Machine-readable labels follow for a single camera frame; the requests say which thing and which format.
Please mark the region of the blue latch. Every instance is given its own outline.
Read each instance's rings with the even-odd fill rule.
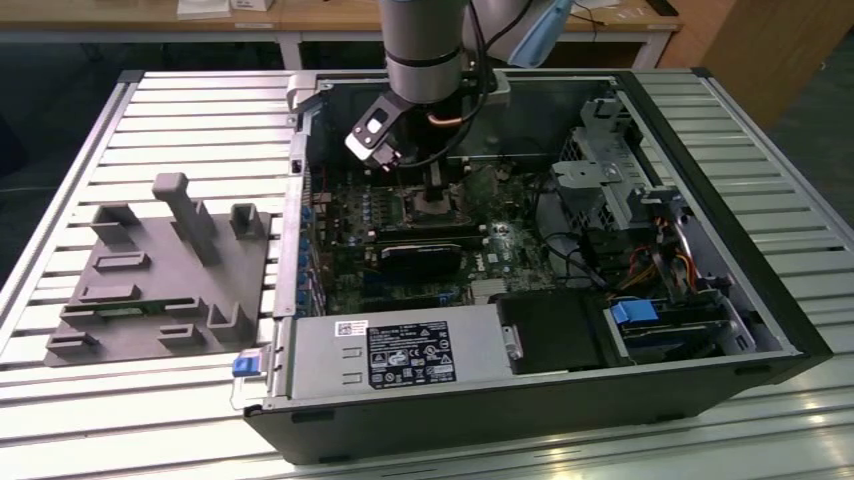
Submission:
[[[657,320],[657,312],[649,300],[623,300],[611,307],[611,315],[616,324],[625,322],[652,322]]]
[[[230,375],[253,377],[261,374],[261,351],[258,348],[244,350],[230,364]]]

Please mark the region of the warning label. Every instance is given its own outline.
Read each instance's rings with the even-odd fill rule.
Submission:
[[[368,328],[367,357],[375,389],[456,381],[447,322]]]

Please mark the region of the motherboard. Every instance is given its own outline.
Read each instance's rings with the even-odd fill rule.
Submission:
[[[553,288],[532,230],[529,175],[485,161],[427,198],[423,185],[348,174],[313,195],[320,281],[332,315],[487,303]]]

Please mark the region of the blue drive bracket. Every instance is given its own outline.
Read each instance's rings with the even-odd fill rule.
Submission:
[[[617,302],[611,307],[611,315],[617,325],[657,320],[657,312],[649,300],[624,300]]]

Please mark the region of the red wire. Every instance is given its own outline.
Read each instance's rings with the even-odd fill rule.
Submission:
[[[633,252],[631,252],[631,255],[628,257],[628,276],[631,277],[632,272],[635,271],[635,260],[637,259],[637,254],[644,251],[648,250],[649,247],[643,246],[643,247],[637,247],[635,248]]]

